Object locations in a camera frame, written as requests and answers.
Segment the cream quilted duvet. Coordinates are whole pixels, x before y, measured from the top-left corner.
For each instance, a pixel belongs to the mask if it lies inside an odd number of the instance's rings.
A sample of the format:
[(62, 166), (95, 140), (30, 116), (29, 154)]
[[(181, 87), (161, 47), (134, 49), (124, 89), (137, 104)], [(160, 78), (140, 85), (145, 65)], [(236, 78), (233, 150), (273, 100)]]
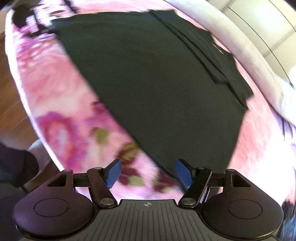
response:
[(246, 35), (207, 1), (167, 1), (210, 31), (238, 60), (273, 106), (295, 125), (295, 88), (277, 76)]

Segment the pink floral bedspread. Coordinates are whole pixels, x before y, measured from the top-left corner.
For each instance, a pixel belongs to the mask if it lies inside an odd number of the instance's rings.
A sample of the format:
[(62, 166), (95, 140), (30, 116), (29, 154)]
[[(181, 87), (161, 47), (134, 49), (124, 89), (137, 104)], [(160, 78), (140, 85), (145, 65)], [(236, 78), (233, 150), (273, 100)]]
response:
[[(82, 13), (172, 9), (166, 1), (74, 1)], [(116, 199), (180, 199), (182, 190), (135, 144), (115, 121), (73, 65), (55, 35), (31, 39), (6, 15), (5, 51), (26, 113), (59, 169), (85, 172), (122, 159), (112, 188)], [(236, 169), (278, 203), (295, 202), (295, 127), (266, 100), (235, 58), (253, 91), (229, 167)]]

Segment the dark green t-shirt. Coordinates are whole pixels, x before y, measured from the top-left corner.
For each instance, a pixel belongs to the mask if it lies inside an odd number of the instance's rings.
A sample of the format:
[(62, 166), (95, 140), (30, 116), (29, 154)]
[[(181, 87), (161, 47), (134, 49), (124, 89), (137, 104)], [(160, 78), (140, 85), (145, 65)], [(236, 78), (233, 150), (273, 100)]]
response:
[(174, 11), (104, 12), (52, 21), (100, 100), (156, 164), (223, 172), (253, 92), (233, 56)]

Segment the white wardrobe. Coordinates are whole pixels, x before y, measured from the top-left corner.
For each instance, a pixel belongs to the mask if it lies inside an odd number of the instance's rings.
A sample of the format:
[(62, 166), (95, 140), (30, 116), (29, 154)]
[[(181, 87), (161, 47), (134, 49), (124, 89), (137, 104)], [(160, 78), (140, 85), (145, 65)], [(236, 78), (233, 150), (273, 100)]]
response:
[(286, 1), (208, 1), (262, 54), (274, 73), (295, 87), (295, 9)]

